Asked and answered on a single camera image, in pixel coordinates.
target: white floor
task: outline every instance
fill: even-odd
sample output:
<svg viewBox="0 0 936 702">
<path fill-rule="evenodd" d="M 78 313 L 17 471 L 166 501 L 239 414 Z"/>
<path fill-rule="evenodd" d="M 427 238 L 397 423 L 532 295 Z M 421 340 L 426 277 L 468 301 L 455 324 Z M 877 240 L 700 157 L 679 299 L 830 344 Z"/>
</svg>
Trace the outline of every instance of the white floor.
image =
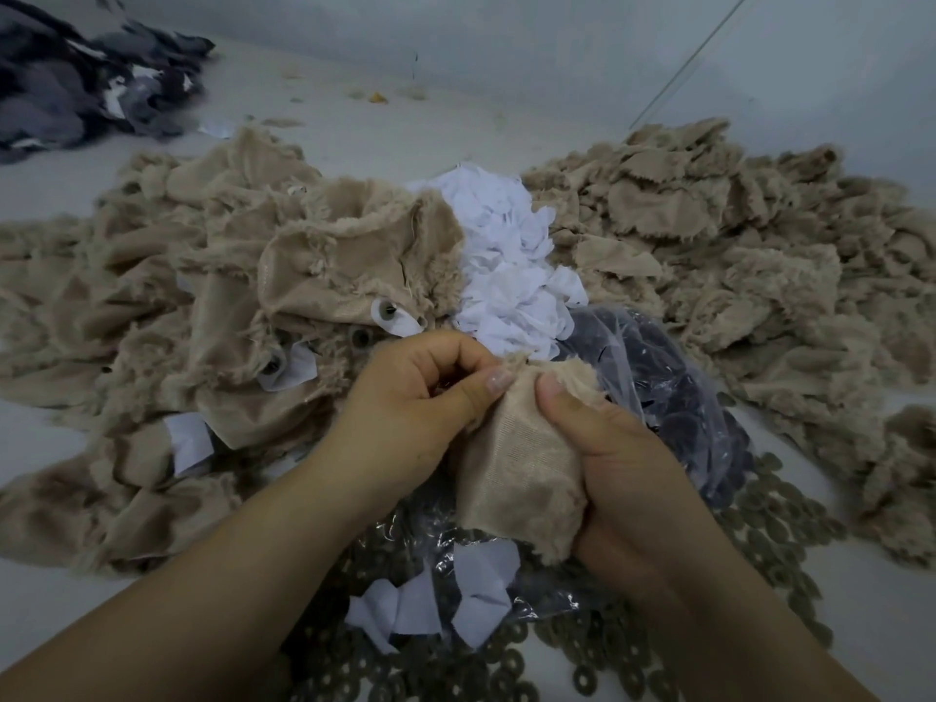
<svg viewBox="0 0 936 702">
<path fill-rule="evenodd" d="M 200 118 L 242 120 L 246 114 L 293 117 L 305 125 L 277 131 L 298 143 L 326 175 L 379 176 L 402 182 L 435 175 L 459 161 L 511 173 L 591 142 L 621 139 L 624 128 L 550 118 L 538 109 L 494 104 L 429 88 L 416 101 L 401 95 L 408 79 L 224 42 L 205 72 L 207 97 L 191 111 Z M 383 93 L 370 104 L 352 91 Z M 204 152 L 217 140 L 190 134 L 165 146 L 177 154 Z M 50 152 L 0 167 L 0 220 L 85 214 L 96 193 L 134 151 L 154 142 L 116 136 L 73 152 Z M 762 450 L 786 463 L 785 479 L 843 511 L 836 489 L 811 463 L 743 412 L 742 423 Z M 0 482 L 70 455 L 80 434 L 53 429 L 38 410 L 0 402 Z M 936 660 L 936 579 L 888 561 L 880 548 L 856 541 L 815 549 L 806 568 L 825 592 L 820 619 L 836 634 L 834 654 L 884 700 L 936 699 L 930 666 Z M 0 561 L 0 669 L 107 599 L 123 584 L 75 579 L 64 572 Z M 524 644 L 529 677 L 542 699 L 568 699 L 572 666 L 534 637 Z M 603 675 L 596 700 L 620 700 L 620 685 Z"/>
</svg>

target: finger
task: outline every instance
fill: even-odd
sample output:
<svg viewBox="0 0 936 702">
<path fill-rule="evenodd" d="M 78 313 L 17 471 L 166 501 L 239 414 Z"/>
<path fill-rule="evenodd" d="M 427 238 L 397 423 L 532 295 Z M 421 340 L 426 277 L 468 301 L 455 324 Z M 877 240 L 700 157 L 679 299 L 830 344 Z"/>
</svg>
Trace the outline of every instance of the finger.
<svg viewBox="0 0 936 702">
<path fill-rule="evenodd" d="M 501 363 L 483 344 L 457 330 L 430 330 L 401 340 L 395 347 L 404 351 L 430 388 L 458 371 L 474 374 Z"/>
<path fill-rule="evenodd" d="M 576 399 L 551 372 L 536 380 L 536 405 L 546 421 L 565 436 L 583 456 L 605 456 L 614 451 L 618 432 L 597 409 Z"/>
<path fill-rule="evenodd" d="M 488 367 L 465 377 L 444 394 L 426 402 L 431 418 L 452 439 L 466 426 L 480 421 L 491 404 L 500 399 L 514 382 L 503 367 Z"/>
</svg>

